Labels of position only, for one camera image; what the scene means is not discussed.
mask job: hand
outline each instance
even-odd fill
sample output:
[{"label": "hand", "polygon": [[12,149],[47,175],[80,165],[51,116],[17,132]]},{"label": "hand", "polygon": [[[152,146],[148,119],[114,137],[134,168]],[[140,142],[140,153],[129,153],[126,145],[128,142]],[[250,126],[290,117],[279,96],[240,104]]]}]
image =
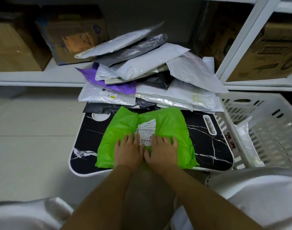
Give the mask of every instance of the hand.
[{"label": "hand", "polygon": [[145,149],[144,158],[148,166],[161,176],[164,176],[167,170],[172,167],[178,167],[177,149],[178,142],[172,137],[174,144],[171,144],[167,137],[151,136],[152,152],[149,156]]},{"label": "hand", "polygon": [[118,139],[115,143],[114,149],[114,168],[117,166],[123,165],[131,169],[131,172],[134,173],[143,160],[144,153],[144,144],[139,149],[140,143],[140,134],[135,135],[135,140],[133,142],[133,134],[130,133],[129,138],[127,135],[124,136],[119,145],[120,140]]}]

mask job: forearm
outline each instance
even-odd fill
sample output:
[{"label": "forearm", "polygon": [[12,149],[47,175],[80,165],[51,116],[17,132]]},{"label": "forearm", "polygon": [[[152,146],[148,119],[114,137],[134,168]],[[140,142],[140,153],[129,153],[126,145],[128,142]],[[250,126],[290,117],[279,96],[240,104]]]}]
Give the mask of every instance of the forearm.
[{"label": "forearm", "polygon": [[180,168],[172,168],[164,178],[180,198],[195,229],[262,229],[229,201]]},{"label": "forearm", "polygon": [[62,230],[120,229],[125,193],[131,170],[117,166],[74,211]]}]

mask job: purple plastic bag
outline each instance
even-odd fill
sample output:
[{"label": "purple plastic bag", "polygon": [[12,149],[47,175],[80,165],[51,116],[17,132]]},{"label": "purple plastic bag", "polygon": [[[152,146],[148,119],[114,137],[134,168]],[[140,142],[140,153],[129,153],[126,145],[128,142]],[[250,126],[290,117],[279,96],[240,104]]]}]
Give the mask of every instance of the purple plastic bag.
[{"label": "purple plastic bag", "polygon": [[126,83],[115,84],[115,85],[106,85],[105,81],[96,81],[95,75],[98,69],[98,63],[94,63],[91,69],[77,69],[82,75],[89,81],[95,85],[102,86],[104,88],[109,88],[124,94],[135,94],[136,93],[136,85],[137,81],[129,81]]}]

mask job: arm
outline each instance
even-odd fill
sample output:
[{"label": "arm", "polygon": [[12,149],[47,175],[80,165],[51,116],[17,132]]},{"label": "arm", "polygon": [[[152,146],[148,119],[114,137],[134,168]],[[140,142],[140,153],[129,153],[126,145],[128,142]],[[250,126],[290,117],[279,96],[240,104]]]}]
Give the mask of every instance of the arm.
[{"label": "arm", "polygon": [[61,230],[120,229],[125,193],[133,172],[143,160],[144,145],[139,150],[140,137],[130,134],[115,144],[114,169],[87,196]]},{"label": "arm", "polygon": [[262,229],[229,201],[208,189],[178,167],[177,141],[152,136],[152,154],[144,158],[180,198],[194,229]]}]

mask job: finger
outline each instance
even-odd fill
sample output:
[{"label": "finger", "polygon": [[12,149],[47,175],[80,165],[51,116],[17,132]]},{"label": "finger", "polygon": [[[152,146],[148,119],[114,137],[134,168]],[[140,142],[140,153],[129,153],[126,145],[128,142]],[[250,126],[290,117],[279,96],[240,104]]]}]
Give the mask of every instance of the finger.
[{"label": "finger", "polygon": [[125,143],[127,143],[127,139],[128,139],[128,136],[125,135],[124,138],[121,141],[121,145],[124,145]]},{"label": "finger", "polygon": [[167,137],[163,137],[163,141],[164,141],[164,143],[171,144],[171,142],[169,141],[169,139]]},{"label": "finger", "polygon": [[137,145],[140,144],[140,134],[139,133],[135,134],[135,139],[134,139],[133,144],[137,144]]},{"label": "finger", "polygon": [[158,144],[164,143],[162,137],[160,137],[160,136],[157,135],[156,138],[157,138]]},{"label": "finger", "polygon": [[144,150],[144,159],[145,159],[146,163],[149,164],[150,156],[149,156],[147,149]]},{"label": "finger", "polygon": [[156,136],[155,135],[151,135],[151,137],[150,137],[150,145],[151,146],[155,146],[157,144],[158,144],[158,141],[157,141]]},{"label": "finger", "polygon": [[172,137],[173,138],[173,146],[175,147],[175,148],[178,148],[178,141],[176,140],[176,138],[175,137]]},{"label": "finger", "polygon": [[130,134],[129,134],[129,138],[128,138],[127,143],[129,143],[129,144],[133,144],[133,133],[130,133]]},{"label": "finger", "polygon": [[143,158],[144,151],[145,151],[145,145],[142,144],[142,146],[140,147],[140,157],[141,158]]},{"label": "finger", "polygon": [[115,143],[115,148],[114,148],[114,150],[116,150],[116,149],[119,147],[119,142],[120,142],[120,140],[118,139],[118,140],[116,141],[116,143]]}]

